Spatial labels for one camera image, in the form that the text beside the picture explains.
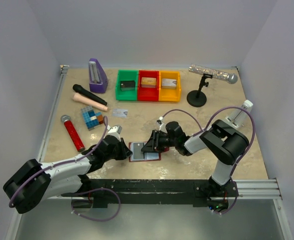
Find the red leather card holder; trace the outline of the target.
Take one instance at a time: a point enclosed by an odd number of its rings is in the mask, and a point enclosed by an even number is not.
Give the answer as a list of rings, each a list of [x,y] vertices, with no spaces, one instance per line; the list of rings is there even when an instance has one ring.
[[[136,142],[130,142],[129,143],[129,149],[131,151],[132,151],[132,147],[131,147],[132,143],[136,143]],[[129,162],[132,162],[132,163],[160,161],[161,160],[161,154],[160,153],[145,152],[144,153],[144,160],[140,160],[140,161],[132,161],[132,155],[129,157]]]

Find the blue credit card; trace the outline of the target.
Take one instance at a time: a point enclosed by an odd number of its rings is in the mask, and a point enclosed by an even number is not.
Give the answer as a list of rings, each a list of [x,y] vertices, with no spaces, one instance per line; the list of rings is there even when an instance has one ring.
[[[115,108],[112,110],[112,116],[118,117],[118,118],[126,118],[128,114],[127,109],[120,109],[120,108]]]

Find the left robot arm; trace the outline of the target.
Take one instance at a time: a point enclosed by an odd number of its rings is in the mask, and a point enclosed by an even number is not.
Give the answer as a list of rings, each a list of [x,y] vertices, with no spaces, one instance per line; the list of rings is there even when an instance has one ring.
[[[85,196],[90,191],[87,174],[101,169],[107,161],[122,161],[132,155],[123,138],[108,135],[75,157],[57,162],[25,162],[7,180],[3,190],[9,207],[24,214],[41,201],[63,194]]]

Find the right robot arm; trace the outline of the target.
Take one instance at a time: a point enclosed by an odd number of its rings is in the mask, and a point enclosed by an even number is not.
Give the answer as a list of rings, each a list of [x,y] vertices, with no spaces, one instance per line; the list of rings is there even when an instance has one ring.
[[[182,156],[191,156],[203,149],[210,150],[217,157],[217,164],[209,189],[213,195],[221,196],[227,191],[236,160],[248,147],[248,138],[222,120],[216,120],[208,130],[193,136],[186,135],[178,122],[171,121],[165,125],[165,131],[152,131],[141,152],[160,154],[175,148]]]

